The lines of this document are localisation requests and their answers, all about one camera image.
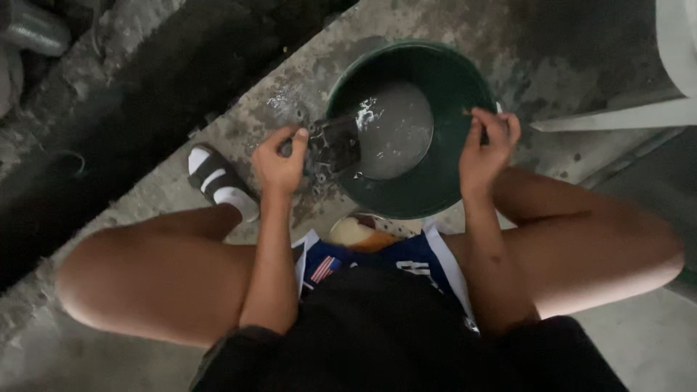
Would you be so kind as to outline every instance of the water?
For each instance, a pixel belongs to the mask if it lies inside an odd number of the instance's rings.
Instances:
[[[361,146],[359,173],[391,179],[414,168],[431,144],[434,121],[424,94],[408,82],[381,87],[356,114]]]

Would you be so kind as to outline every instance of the knee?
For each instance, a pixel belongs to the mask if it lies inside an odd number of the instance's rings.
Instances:
[[[660,286],[675,279],[685,265],[682,239],[671,224],[646,211],[617,211],[618,230],[639,239],[642,256],[638,262]]]
[[[77,321],[98,327],[109,279],[127,257],[128,239],[118,229],[97,232],[79,243],[56,272],[56,296]]]
[[[684,245],[680,236],[665,221],[663,227],[658,228],[654,235],[654,246],[660,254],[654,267],[665,285],[675,279],[685,266]]]

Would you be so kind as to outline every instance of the thigh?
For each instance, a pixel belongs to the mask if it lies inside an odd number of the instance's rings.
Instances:
[[[56,290],[75,319],[105,331],[202,347],[237,325],[256,246],[132,233],[98,233],[59,269]]]
[[[543,318],[648,292],[680,272],[682,256],[670,227],[663,235],[622,219],[578,214],[503,232]],[[463,239],[463,234],[444,236],[458,262],[467,255]]]

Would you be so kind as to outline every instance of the white sock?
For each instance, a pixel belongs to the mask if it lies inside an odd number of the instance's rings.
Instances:
[[[189,154],[189,175],[194,174],[201,164],[210,154],[203,149],[194,147]],[[201,185],[201,192],[206,191],[206,187],[211,181],[225,174],[225,169],[217,169],[210,174]],[[231,186],[226,186],[215,191],[213,200],[216,204],[227,203],[237,208],[242,214],[245,222],[253,222],[259,217],[259,206],[244,191]]]

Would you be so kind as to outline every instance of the black slide sandal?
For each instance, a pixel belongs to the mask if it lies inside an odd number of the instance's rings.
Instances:
[[[216,205],[213,195],[216,190],[220,188],[225,188],[231,186],[237,188],[249,197],[251,197],[255,202],[258,202],[258,198],[252,192],[252,190],[247,186],[247,184],[242,180],[242,178],[237,174],[237,171],[232,164],[225,159],[225,157],[211,145],[206,143],[199,143],[192,147],[192,149],[201,149],[208,153],[208,157],[202,162],[202,164],[196,169],[196,171],[188,177],[189,184],[194,188],[201,190],[204,181],[216,170],[224,169],[225,174],[217,177],[206,186],[204,196],[211,202],[211,204]]]

